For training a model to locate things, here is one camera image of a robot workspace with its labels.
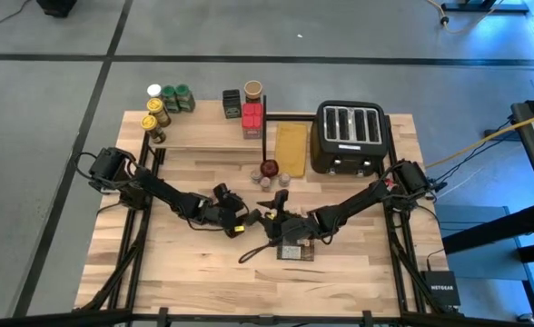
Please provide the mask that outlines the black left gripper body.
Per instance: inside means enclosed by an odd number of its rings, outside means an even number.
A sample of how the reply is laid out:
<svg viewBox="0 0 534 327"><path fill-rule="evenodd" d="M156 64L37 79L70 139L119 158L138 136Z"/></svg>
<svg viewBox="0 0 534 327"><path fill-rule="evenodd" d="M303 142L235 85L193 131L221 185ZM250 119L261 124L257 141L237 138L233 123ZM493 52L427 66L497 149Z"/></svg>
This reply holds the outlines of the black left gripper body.
<svg viewBox="0 0 534 327"><path fill-rule="evenodd" d="M200 224L219 227L236 227L240 224L237 213L244 208L242 198L233 193L225 183L213 188L215 202L202 199L197 215L193 220Z"/></svg>

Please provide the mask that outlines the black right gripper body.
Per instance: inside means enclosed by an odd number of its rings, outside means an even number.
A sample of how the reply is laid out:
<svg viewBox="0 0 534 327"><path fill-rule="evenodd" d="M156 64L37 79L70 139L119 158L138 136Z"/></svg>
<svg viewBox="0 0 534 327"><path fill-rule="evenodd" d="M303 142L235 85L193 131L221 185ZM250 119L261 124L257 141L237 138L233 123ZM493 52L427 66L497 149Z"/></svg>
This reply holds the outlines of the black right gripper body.
<svg viewBox="0 0 534 327"><path fill-rule="evenodd" d="M279 213L266 225L267 237L275 242L296 242L303 239L320 239L321 228L312 217L295 213Z"/></svg>

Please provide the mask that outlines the yellow-lid dark spice jar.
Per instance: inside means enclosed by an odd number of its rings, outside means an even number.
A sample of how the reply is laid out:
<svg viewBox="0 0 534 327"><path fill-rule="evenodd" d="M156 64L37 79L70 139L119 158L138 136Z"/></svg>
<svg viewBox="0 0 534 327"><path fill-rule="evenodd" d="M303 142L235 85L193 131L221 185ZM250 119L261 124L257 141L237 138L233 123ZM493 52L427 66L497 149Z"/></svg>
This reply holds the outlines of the yellow-lid dark spice jar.
<svg viewBox="0 0 534 327"><path fill-rule="evenodd" d="M164 102L160 98L151 98L146 103L149 114L154 116L161 127L167 127L172 120L166 112Z"/></svg>
<svg viewBox="0 0 534 327"><path fill-rule="evenodd" d="M155 144L160 144L165 141L166 134L154 116L144 116L141 121L141 127L146 131Z"/></svg>

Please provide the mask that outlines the tan-lid spice jar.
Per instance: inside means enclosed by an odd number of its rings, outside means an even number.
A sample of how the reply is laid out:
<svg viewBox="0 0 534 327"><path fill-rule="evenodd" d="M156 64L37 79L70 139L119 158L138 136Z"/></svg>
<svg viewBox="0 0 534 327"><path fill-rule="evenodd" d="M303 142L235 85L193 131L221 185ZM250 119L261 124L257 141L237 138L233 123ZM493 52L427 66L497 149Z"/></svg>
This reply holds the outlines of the tan-lid spice jar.
<svg viewBox="0 0 534 327"><path fill-rule="evenodd" d="M262 98L262 84L257 80L251 80L245 83L243 87L245 101L247 103L259 103Z"/></svg>

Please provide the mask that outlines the green-lid oregano spice jar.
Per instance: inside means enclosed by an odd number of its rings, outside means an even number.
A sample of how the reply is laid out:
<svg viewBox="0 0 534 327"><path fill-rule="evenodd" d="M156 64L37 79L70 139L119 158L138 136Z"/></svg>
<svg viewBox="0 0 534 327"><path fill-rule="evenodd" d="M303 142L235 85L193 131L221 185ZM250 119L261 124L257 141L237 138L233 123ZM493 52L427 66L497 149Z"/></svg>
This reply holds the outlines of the green-lid oregano spice jar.
<svg viewBox="0 0 534 327"><path fill-rule="evenodd" d="M191 113L195 108L193 93L187 84L178 84L175 87L176 99L181 110Z"/></svg>

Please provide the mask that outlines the green-lid herb spice jar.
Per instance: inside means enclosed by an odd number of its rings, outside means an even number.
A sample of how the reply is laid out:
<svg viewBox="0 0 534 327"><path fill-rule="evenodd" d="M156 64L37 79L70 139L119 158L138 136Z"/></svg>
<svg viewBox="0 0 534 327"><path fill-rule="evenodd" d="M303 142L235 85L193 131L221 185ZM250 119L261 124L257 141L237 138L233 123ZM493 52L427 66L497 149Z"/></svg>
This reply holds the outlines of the green-lid herb spice jar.
<svg viewBox="0 0 534 327"><path fill-rule="evenodd" d="M168 113L180 113L181 108L177 102L176 92L172 85L166 85L162 88L162 100Z"/></svg>

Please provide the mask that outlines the dark red round object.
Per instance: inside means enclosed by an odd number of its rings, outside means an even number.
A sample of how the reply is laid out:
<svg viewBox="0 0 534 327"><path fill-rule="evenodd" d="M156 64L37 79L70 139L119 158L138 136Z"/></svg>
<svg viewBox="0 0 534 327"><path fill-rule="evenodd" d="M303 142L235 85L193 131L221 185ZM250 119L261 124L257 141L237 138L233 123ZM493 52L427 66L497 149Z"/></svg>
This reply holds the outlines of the dark red round object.
<svg viewBox="0 0 534 327"><path fill-rule="evenodd" d="M265 160L260 165L260 172L263 177L273 178L279 174L279 165L273 159Z"/></svg>

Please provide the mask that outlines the yellow cloth mat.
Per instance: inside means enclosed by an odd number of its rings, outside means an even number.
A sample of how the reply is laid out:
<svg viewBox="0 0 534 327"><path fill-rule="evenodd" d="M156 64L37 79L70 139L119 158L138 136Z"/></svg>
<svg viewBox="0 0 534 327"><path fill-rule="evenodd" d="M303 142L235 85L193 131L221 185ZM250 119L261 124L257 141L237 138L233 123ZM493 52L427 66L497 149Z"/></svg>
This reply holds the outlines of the yellow cloth mat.
<svg viewBox="0 0 534 327"><path fill-rule="evenodd" d="M275 161L279 171L292 178L300 178L305 174L307 156L307 134L305 124L279 123L275 142Z"/></svg>

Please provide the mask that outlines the black four-slot toaster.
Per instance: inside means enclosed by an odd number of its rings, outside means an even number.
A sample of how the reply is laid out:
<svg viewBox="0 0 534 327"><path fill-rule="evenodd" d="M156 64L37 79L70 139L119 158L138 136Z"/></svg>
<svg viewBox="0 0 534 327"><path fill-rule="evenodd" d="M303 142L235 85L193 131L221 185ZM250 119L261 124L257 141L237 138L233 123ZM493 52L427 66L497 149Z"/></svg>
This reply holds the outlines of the black four-slot toaster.
<svg viewBox="0 0 534 327"><path fill-rule="evenodd" d="M375 103L322 102L310 130L311 168L321 174L377 173L387 155L388 126Z"/></svg>

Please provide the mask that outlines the black Netgear router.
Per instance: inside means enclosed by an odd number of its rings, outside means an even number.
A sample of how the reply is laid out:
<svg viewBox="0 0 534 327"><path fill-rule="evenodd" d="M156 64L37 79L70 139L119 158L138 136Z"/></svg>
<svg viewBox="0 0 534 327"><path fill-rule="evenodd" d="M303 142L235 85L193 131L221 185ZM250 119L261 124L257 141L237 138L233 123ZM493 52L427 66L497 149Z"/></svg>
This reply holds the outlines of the black Netgear router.
<svg viewBox="0 0 534 327"><path fill-rule="evenodd" d="M445 306L459 307L460 296L452 271L424 271L421 273L430 293Z"/></svg>

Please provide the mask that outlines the black floor object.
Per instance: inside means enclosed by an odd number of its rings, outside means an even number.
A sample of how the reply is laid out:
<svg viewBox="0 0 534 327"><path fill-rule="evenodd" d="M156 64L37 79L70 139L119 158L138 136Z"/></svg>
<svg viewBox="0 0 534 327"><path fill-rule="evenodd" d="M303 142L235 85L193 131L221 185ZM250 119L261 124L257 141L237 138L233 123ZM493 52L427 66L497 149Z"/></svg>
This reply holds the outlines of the black floor object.
<svg viewBox="0 0 534 327"><path fill-rule="evenodd" d="M77 3L77 0L35 0L45 15L66 18Z"/></svg>

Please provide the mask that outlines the black stand base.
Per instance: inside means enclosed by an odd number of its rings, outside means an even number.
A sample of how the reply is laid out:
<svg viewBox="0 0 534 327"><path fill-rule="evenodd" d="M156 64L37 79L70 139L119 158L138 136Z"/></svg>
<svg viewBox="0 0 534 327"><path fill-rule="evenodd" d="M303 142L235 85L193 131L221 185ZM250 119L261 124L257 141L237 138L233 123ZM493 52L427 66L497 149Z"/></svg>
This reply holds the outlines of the black stand base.
<svg viewBox="0 0 534 327"><path fill-rule="evenodd" d="M462 0L461 2L443 3L439 8L445 12L487 13L493 11L501 14L526 14L529 8L524 3L506 4L501 0Z"/></svg>

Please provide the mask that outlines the wooden shelf with black frame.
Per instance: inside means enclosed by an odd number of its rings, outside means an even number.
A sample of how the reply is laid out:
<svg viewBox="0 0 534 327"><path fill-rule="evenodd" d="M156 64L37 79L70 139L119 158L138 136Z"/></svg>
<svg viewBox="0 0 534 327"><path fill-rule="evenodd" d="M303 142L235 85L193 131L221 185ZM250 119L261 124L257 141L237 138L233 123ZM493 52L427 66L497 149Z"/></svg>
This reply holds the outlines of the wooden shelf with black frame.
<svg viewBox="0 0 534 327"><path fill-rule="evenodd" d="M171 114L164 127L166 139L154 148L256 154L262 158L262 140L244 139L242 119L226 119L219 100L202 100L192 113Z"/></svg>

